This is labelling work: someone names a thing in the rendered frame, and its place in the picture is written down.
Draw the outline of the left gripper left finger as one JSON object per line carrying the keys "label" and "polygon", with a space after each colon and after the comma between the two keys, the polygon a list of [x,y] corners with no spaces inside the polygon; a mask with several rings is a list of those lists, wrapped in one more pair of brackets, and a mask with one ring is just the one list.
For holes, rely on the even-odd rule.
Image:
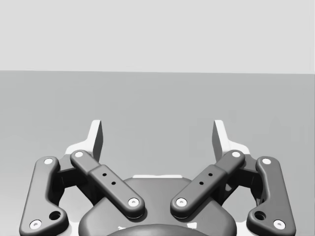
{"label": "left gripper left finger", "polygon": [[69,219],[59,203],[64,190],[72,186],[78,186],[94,205],[106,197],[128,219],[145,214],[144,199],[109,167],[99,163],[102,146],[101,121],[93,120],[86,140],[70,145],[61,159],[46,156],[36,161],[20,236],[58,236],[65,232]]}

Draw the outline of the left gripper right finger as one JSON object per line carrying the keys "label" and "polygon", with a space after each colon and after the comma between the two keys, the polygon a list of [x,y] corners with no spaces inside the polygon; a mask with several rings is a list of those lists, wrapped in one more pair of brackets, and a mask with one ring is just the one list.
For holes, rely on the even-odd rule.
{"label": "left gripper right finger", "polygon": [[190,217],[212,197],[223,204],[239,186],[251,190],[256,207],[246,219],[247,229],[257,236],[295,236],[296,225],[279,161],[252,158],[249,149],[229,140],[222,120],[215,120],[212,145],[216,163],[206,167],[170,202],[171,214]]}

